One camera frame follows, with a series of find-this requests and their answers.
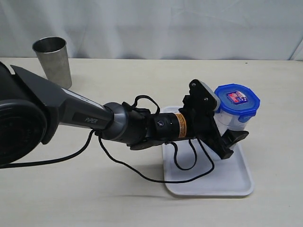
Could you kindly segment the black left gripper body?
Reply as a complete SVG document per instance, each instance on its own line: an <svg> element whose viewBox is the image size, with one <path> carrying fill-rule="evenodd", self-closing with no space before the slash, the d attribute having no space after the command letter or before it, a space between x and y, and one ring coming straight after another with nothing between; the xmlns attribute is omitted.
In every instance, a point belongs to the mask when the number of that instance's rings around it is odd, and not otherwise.
<svg viewBox="0 0 303 227"><path fill-rule="evenodd" d="M214 97L186 95L183 107L179 112L183 114L187 123L187 135L200 139L220 159L228 159L233 151L224 145L214 120L214 110L218 101Z"/></svg>

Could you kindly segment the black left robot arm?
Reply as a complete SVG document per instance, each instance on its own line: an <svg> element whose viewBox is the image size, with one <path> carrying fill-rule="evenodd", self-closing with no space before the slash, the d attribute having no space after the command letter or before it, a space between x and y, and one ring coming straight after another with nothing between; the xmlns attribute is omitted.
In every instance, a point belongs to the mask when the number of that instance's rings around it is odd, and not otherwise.
<svg viewBox="0 0 303 227"><path fill-rule="evenodd" d="M164 143L200 139L221 159L229 158L232 140L221 136L214 121L219 99L199 80L192 80L189 94L177 113L132 105L100 105L50 82L24 68L0 66L0 165L47 144L59 125L92 129L105 140L142 150Z"/></svg>

